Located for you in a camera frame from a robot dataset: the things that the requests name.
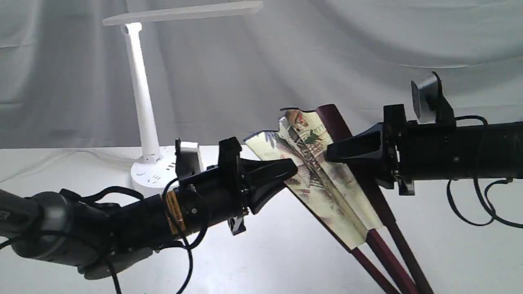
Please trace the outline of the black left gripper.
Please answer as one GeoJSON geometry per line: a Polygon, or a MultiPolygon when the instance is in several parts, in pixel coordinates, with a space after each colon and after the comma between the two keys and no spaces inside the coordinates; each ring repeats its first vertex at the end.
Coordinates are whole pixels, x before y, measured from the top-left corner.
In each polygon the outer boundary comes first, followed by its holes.
{"type": "Polygon", "coordinates": [[[181,246],[184,236],[203,233],[209,227],[241,216],[245,201],[233,189],[233,170],[243,164],[248,186],[247,206],[252,214],[286,187],[297,173],[290,158],[247,160],[240,158],[239,140],[232,136],[219,142],[216,165],[183,180],[170,180],[160,194],[125,205],[119,213],[119,247],[165,249],[181,246]]]}

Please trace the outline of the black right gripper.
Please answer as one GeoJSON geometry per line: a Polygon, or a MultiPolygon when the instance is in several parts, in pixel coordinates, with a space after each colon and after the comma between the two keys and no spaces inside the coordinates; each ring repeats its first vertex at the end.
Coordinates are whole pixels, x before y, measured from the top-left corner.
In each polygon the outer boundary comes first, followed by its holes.
{"type": "Polygon", "coordinates": [[[383,123],[330,144],[326,160],[385,171],[385,141],[394,158],[391,174],[402,196],[415,195],[414,183],[420,180],[522,178],[522,122],[418,124],[407,121],[402,104],[383,110],[383,123]]]}

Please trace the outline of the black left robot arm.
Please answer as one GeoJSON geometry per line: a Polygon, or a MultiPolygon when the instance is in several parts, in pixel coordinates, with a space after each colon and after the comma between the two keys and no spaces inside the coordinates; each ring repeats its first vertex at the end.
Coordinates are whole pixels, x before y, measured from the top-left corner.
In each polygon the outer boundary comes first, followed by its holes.
{"type": "Polygon", "coordinates": [[[217,163],[200,164],[194,143],[175,141],[174,162],[152,191],[109,186],[19,196],[1,191],[1,236],[22,258],[74,267],[87,280],[112,276],[165,249],[192,251],[211,226],[235,236],[297,174],[291,159],[241,157],[235,137],[218,144],[217,163]]]}

